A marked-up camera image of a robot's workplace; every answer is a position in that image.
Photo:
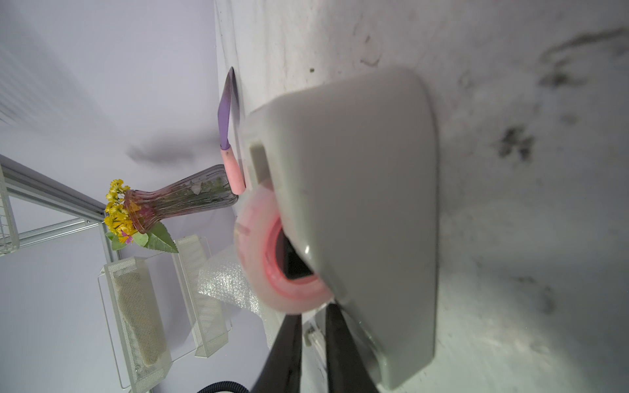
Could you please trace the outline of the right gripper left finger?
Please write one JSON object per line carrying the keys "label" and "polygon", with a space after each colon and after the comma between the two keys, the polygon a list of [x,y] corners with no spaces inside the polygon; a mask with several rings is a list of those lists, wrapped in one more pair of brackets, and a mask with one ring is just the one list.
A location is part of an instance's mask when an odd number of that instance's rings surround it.
{"label": "right gripper left finger", "polygon": [[252,393],[301,391],[301,336],[301,315],[286,315]]}

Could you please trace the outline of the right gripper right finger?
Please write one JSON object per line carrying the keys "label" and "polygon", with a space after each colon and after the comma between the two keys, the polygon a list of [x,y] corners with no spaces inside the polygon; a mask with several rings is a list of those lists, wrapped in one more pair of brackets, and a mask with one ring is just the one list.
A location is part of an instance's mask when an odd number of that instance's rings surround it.
{"label": "right gripper right finger", "polygon": [[342,315],[331,303],[325,310],[326,362],[330,393],[378,393],[360,358],[357,346]]}

